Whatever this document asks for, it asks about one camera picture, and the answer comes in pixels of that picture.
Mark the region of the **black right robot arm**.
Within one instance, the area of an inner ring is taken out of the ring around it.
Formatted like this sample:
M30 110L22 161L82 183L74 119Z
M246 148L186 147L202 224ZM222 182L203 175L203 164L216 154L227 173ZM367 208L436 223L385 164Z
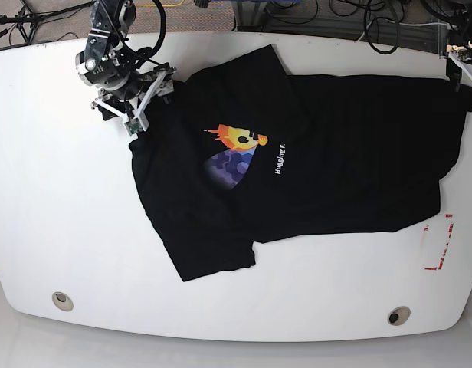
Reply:
M129 27L136 19L132 1L95 1L90 14L91 29L86 47L76 56L80 79L97 89L91 108L105 121L119 118L132 136L149 127L145 110L154 97L165 97L174 91L175 68L152 58L162 47L166 36L166 12L160 1L160 27L154 46L133 50L128 44Z

